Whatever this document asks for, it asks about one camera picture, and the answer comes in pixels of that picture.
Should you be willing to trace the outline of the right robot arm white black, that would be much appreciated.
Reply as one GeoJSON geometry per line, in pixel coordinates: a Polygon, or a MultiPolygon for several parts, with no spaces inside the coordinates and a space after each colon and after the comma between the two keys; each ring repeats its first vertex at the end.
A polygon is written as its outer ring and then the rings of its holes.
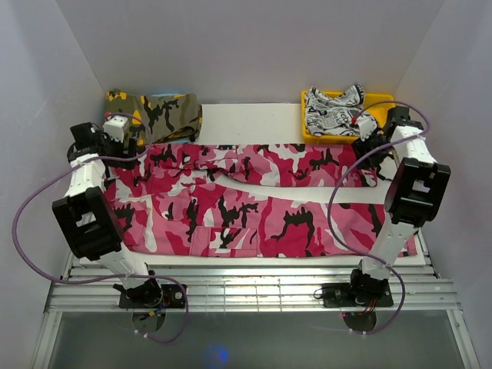
{"type": "Polygon", "coordinates": [[[374,169],[392,151],[397,170],[384,199],[385,219],[368,256],[351,273],[347,296],[356,305],[383,298],[392,265],[407,241],[438,213],[451,176],[427,149],[424,126],[405,106],[390,108],[383,128],[361,129],[351,144],[360,169],[374,169]]]}

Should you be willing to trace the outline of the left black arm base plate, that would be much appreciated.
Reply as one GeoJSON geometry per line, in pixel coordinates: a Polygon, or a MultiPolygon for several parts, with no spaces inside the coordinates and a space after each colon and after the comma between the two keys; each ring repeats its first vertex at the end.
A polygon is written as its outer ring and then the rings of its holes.
{"type": "Polygon", "coordinates": [[[118,307],[124,309],[182,309],[185,308],[185,296],[179,286],[176,284],[161,284],[161,299],[156,304],[144,304],[142,302],[132,301],[130,298],[120,293],[118,307]]]}

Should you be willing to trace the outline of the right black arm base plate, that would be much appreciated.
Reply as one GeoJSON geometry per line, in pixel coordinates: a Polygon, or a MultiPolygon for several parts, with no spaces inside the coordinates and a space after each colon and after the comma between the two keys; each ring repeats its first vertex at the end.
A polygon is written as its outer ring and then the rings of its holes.
{"type": "Polygon", "coordinates": [[[325,308],[365,308],[372,303],[376,307],[394,306],[391,290],[388,286],[381,294],[356,291],[349,283],[325,283],[321,285],[321,300],[325,308]]]}

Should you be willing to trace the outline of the pink camouflage trousers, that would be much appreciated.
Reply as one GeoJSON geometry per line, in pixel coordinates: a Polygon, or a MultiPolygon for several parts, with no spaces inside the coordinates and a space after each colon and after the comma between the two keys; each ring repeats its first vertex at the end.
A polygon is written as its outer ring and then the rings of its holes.
{"type": "Polygon", "coordinates": [[[352,170],[346,145],[153,145],[131,169],[113,168],[105,197],[127,247],[142,254],[212,258],[312,258],[372,249],[380,204],[327,206],[252,194],[228,177],[278,188],[372,188],[374,171],[352,170]]]}

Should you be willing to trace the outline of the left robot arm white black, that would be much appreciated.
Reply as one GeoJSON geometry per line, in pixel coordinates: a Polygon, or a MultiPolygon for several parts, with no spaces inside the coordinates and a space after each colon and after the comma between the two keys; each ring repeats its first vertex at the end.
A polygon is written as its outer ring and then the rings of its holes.
{"type": "Polygon", "coordinates": [[[106,267],[120,283],[114,288],[130,302],[147,308],[158,306],[163,289],[155,273],[138,260],[124,242],[124,228],[104,194],[112,166],[135,163],[136,140],[129,135],[124,115],[111,116],[101,127],[82,123],[70,129],[74,143],[68,149],[70,184],[52,210],[71,252],[106,267]]]}

